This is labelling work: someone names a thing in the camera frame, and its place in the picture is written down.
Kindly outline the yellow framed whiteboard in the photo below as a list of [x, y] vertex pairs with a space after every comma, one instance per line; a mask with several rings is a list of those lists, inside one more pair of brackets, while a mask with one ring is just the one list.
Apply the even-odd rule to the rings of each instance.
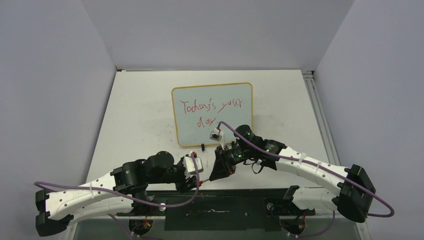
[[220, 121], [233, 129], [253, 124], [253, 86], [249, 82], [175, 87], [171, 99], [181, 147], [215, 145], [210, 133]]

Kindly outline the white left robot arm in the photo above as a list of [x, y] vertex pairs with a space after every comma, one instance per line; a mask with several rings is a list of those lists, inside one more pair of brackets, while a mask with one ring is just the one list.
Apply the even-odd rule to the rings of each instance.
[[[177, 164], [169, 152], [160, 151], [147, 159], [127, 162], [80, 186], [36, 181], [34, 185], [40, 188], [35, 194], [36, 231], [39, 236], [47, 237], [65, 231], [72, 223], [102, 215], [141, 216], [151, 208], [165, 211], [188, 205], [199, 192], [203, 170], [201, 158], [193, 151]], [[195, 192], [182, 203], [153, 201], [146, 192], [152, 184], [175, 184], [181, 193], [191, 189]]]

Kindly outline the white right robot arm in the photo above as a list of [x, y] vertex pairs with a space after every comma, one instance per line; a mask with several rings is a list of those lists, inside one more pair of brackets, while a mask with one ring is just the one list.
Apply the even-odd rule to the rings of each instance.
[[246, 124], [237, 127], [233, 135], [236, 142], [228, 147], [221, 129], [211, 131], [209, 138], [220, 146], [214, 151], [210, 181], [227, 178], [235, 173], [238, 164], [253, 161], [260, 170], [270, 168], [290, 173], [319, 186], [291, 186], [282, 201], [283, 209], [289, 214], [300, 210], [332, 210], [356, 223], [363, 223], [370, 216], [376, 189], [361, 166], [344, 167], [319, 161], [284, 143], [255, 135]]

